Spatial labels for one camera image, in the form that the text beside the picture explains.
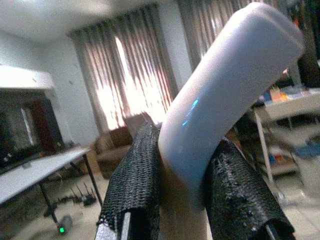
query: room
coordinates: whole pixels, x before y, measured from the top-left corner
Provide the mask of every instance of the room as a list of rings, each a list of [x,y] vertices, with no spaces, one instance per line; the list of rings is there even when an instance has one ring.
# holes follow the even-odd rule
[[[317,0],[0,9],[0,240],[320,239]]]

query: television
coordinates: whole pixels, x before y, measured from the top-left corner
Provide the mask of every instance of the television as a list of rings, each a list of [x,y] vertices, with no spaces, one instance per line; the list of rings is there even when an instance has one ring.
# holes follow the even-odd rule
[[[63,148],[51,102],[42,91],[3,91],[0,99],[0,174]]]

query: ceiling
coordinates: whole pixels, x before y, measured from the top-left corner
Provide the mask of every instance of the ceiling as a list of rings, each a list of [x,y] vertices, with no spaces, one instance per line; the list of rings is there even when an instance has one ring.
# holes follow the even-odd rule
[[[0,30],[34,42],[47,43],[70,30],[151,2],[154,1],[0,0]]]

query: white cabinet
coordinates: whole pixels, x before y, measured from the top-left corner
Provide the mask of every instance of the white cabinet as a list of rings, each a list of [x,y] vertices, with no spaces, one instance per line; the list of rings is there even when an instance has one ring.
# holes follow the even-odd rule
[[[51,76],[45,71],[0,65],[0,89],[52,89]]]

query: black mesh fabric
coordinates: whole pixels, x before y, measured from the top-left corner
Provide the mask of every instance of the black mesh fabric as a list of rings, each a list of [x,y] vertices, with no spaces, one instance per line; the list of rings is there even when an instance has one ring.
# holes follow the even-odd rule
[[[226,138],[208,165],[204,193],[214,240],[265,239],[265,224],[282,235],[294,232],[264,180]]]
[[[158,150],[159,129],[145,123],[136,133],[133,144],[112,173],[98,224],[119,231],[123,214],[133,214],[134,239],[157,240],[160,222]]]

